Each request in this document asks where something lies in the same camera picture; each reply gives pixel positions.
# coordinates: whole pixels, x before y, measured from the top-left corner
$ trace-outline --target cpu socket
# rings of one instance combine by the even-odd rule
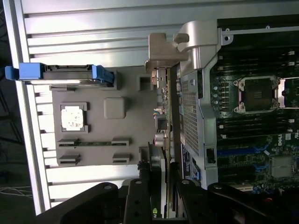
[[[265,113],[279,108],[278,77],[245,77],[233,83],[239,88],[239,105],[234,112],[241,114]]]

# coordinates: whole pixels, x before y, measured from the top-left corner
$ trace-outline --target cable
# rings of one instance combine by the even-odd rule
[[[33,198],[32,195],[19,195],[19,194],[4,193],[4,192],[0,192],[0,194],[3,194],[3,195],[14,195],[14,196],[22,196],[22,197]]]
[[[11,187],[11,188],[31,188],[31,186],[24,186],[24,187]]]
[[[3,192],[5,190],[14,190],[14,191],[17,191],[19,194]],[[32,191],[19,190],[19,189],[13,188],[13,187],[3,187],[3,188],[0,188],[0,193],[4,194],[4,195],[26,196],[26,197],[32,198]]]

